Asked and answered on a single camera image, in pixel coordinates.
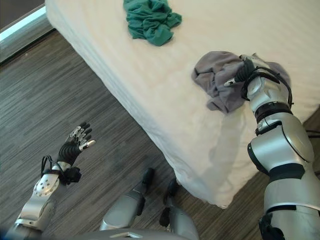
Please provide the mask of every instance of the bed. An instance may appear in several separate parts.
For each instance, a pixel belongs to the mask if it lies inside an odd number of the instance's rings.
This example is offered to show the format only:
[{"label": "bed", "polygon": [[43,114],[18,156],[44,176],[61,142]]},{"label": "bed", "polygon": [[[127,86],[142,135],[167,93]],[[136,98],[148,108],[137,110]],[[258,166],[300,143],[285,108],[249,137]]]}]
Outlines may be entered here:
[{"label": "bed", "polygon": [[192,195],[226,208],[257,172],[247,154],[255,118],[246,102],[224,115],[191,79],[209,51],[258,53],[288,71],[293,113],[319,106],[320,1],[169,0],[182,15],[157,47],[132,39],[123,0],[46,0],[51,24],[163,152]]}]

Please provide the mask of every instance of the baseboard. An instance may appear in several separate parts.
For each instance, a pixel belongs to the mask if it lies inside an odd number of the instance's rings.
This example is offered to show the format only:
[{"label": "baseboard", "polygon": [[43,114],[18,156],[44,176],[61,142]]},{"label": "baseboard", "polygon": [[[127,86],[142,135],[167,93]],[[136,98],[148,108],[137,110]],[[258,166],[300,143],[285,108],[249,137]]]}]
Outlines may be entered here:
[{"label": "baseboard", "polygon": [[4,64],[23,52],[28,46],[39,41],[42,36],[52,32],[54,27],[50,24],[47,14],[42,14],[35,20],[26,24],[19,30],[0,41],[0,64]]}]

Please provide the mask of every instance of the crumpled fabric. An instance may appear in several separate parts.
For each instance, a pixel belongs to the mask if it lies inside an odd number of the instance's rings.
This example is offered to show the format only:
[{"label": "crumpled fabric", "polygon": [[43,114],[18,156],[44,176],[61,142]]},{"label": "crumpled fabric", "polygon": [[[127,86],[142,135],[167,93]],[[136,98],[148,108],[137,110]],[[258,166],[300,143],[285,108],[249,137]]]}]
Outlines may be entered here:
[{"label": "crumpled fabric", "polygon": [[124,0],[123,7],[132,38],[146,39],[156,46],[167,43],[173,36],[171,28],[182,22],[167,0]]},{"label": "crumpled fabric", "polygon": [[[273,71],[280,73],[290,85],[290,77],[280,64],[276,62],[265,63]],[[238,70],[243,66],[244,62],[237,55],[228,51],[210,51],[198,61],[191,77],[211,96],[206,104],[210,110],[219,110],[228,114],[244,104],[245,100],[241,98],[243,82],[229,87],[224,86],[228,80],[236,76]]]}]

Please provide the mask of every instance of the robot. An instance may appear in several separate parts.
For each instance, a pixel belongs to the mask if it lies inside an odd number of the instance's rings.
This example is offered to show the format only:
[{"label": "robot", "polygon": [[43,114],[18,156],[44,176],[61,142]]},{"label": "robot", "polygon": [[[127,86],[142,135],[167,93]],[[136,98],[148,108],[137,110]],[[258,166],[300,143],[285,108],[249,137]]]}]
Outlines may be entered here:
[{"label": "robot", "polygon": [[[292,93],[277,72],[256,55],[242,55],[244,67],[225,86],[242,83],[241,96],[248,100],[256,118],[256,137],[248,144],[248,155],[257,169],[269,176],[264,194],[264,215],[259,220],[263,240],[320,239],[320,181],[313,171],[314,152],[301,122],[291,112]],[[8,239],[40,238],[54,215],[56,203],[67,185],[80,180],[73,164],[77,156],[94,145],[90,125],[77,126],[62,145],[57,161],[42,159],[41,179],[22,208]],[[50,168],[44,170],[46,162]],[[154,170],[146,170],[141,182],[122,195],[107,211],[100,231],[75,236],[74,240],[140,238],[144,240],[199,240],[193,220],[175,203],[179,189],[173,179],[164,197],[160,224],[169,232],[131,229],[141,215]]]}]

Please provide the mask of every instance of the robot leg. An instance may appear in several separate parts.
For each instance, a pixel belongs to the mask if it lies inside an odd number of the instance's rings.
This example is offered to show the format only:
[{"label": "robot leg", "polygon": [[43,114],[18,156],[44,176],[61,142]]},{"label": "robot leg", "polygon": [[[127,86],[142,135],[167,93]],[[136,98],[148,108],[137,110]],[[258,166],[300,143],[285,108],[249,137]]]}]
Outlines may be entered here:
[{"label": "robot leg", "polygon": [[147,192],[154,170],[148,168],[143,180],[130,192],[122,195],[104,215],[100,230],[130,228],[136,216],[140,216],[145,206],[144,194]]},{"label": "robot leg", "polygon": [[178,189],[179,185],[176,179],[173,179],[164,198],[166,208],[162,212],[160,225],[167,227],[170,224],[170,232],[190,240],[199,240],[198,231],[192,218],[179,208],[174,200]]}]

